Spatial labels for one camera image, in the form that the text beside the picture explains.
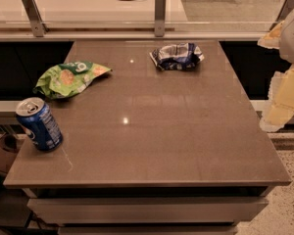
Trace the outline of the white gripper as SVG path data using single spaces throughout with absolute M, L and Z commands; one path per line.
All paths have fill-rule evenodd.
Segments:
M 294 9 L 284 22 L 278 23 L 258 40 L 258 45 L 278 49 L 280 58 L 294 64 Z M 265 102 L 260 128 L 276 132 L 294 116 L 294 65 L 286 72 L 276 71 L 269 85 L 269 99 Z

